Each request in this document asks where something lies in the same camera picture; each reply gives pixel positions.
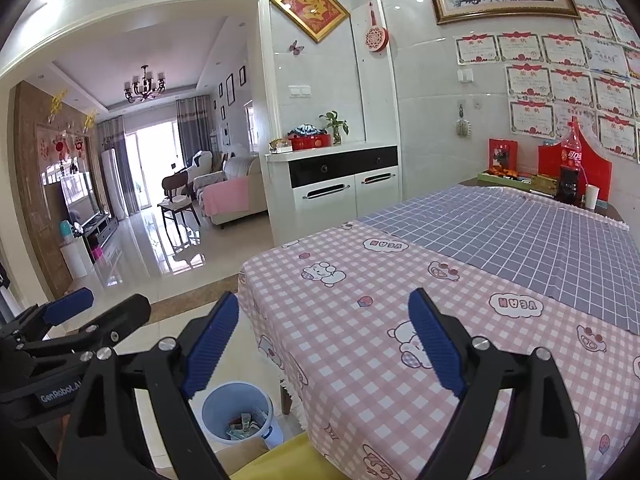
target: coca-cola bottle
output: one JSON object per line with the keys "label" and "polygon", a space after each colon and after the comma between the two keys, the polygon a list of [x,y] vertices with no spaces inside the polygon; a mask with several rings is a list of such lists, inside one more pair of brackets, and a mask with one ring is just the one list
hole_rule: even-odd
{"label": "coca-cola bottle", "polygon": [[582,167],[582,145],[580,127],[574,116],[569,123],[569,131],[560,141],[562,159],[560,161],[560,181],[556,200],[565,204],[575,204],[578,195],[578,178]]}

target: yellow cloth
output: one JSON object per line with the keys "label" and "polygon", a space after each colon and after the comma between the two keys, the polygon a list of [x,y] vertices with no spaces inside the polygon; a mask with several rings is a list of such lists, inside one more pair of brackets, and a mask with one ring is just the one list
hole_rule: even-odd
{"label": "yellow cloth", "polygon": [[231,479],[349,480],[349,477],[318,453],[303,433],[244,466]]}

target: blue grid tablecloth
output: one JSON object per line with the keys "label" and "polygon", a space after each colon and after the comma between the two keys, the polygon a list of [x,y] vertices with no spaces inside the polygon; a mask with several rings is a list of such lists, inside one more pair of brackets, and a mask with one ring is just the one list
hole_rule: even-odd
{"label": "blue grid tablecloth", "polygon": [[640,254],[623,224],[465,186],[360,221],[640,335]]}

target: blue trash bin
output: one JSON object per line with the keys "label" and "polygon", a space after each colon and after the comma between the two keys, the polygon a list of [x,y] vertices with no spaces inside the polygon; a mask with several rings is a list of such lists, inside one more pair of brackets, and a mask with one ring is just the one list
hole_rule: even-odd
{"label": "blue trash bin", "polygon": [[241,413],[251,413],[259,408],[267,414],[267,420],[251,438],[263,438],[269,449],[284,441],[282,430],[273,418],[273,403],[258,386],[242,381],[230,381],[214,389],[202,405],[202,421],[213,439],[221,444],[237,444],[243,440],[231,440],[226,434],[229,424]]}

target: silver screw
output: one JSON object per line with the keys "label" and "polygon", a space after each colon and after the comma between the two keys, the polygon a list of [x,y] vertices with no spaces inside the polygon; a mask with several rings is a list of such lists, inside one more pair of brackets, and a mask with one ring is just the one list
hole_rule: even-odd
{"label": "silver screw", "polygon": [[549,359],[551,359],[551,352],[543,346],[541,346],[540,348],[536,348],[536,355],[543,361],[549,361]]}
{"label": "silver screw", "polygon": [[113,354],[113,350],[108,346],[103,346],[95,354],[98,356],[100,361],[106,361]]}
{"label": "silver screw", "polygon": [[476,350],[488,350],[491,343],[485,337],[475,337],[471,340],[471,344]]}
{"label": "silver screw", "polygon": [[173,350],[177,345],[177,341],[173,337],[165,337],[158,342],[158,348],[163,352]]}

